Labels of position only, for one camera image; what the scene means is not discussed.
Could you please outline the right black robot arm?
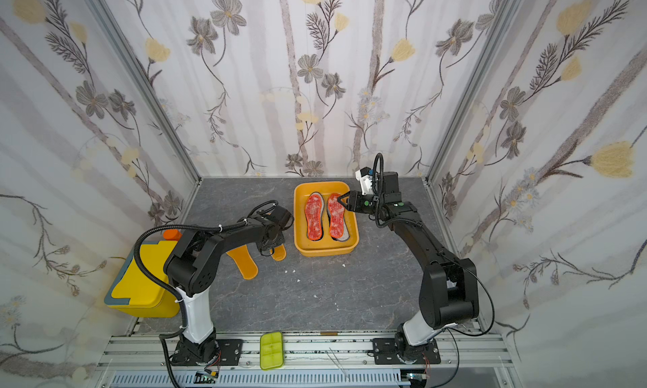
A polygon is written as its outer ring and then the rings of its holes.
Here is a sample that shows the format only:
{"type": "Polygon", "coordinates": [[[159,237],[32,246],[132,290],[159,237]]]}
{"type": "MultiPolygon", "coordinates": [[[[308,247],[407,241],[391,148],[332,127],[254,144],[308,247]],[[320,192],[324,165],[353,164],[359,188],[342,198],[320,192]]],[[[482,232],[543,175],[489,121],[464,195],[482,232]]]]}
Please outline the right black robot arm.
{"type": "Polygon", "coordinates": [[[418,209],[402,199],[396,172],[356,172],[359,191],[341,196],[350,212],[369,214],[378,227],[399,236],[423,271],[419,311],[396,332],[397,354],[414,362],[427,344],[448,327],[475,319],[480,313],[476,268],[469,259],[450,252],[424,224],[418,209]]]}

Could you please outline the narrow yellow fuzzy insole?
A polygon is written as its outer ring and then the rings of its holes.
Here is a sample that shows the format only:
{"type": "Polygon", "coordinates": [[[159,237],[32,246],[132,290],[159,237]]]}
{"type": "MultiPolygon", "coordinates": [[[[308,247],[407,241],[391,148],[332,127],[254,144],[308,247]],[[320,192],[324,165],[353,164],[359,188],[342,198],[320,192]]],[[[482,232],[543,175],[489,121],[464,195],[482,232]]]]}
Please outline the narrow yellow fuzzy insole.
{"type": "Polygon", "coordinates": [[[276,262],[281,262],[286,258],[286,248],[284,245],[275,247],[272,250],[271,257],[276,261],[276,262]]]}

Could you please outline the grey felt insole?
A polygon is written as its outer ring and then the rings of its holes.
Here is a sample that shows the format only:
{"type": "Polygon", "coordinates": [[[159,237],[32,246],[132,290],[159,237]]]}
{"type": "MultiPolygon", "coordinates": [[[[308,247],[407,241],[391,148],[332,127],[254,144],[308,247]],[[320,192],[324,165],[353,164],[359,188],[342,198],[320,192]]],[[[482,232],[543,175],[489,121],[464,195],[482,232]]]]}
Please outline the grey felt insole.
{"type": "Polygon", "coordinates": [[[341,242],[348,241],[350,239],[350,232],[348,230],[344,215],[341,217],[340,233],[336,239],[337,241],[341,242]]]}

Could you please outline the red white patterned insole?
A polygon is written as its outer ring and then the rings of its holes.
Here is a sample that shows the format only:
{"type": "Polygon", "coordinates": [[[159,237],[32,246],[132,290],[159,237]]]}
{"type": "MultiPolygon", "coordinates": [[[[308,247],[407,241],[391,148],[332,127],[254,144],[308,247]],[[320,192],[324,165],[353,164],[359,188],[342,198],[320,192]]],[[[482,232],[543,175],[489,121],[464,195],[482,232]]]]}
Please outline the red white patterned insole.
{"type": "Polygon", "coordinates": [[[330,236],[337,241],[340,233],[341,217],[345,215],[345,209],[338,203],[338,193],[332,193],[327,201],[327,213],[330,222],[330,236]]]}

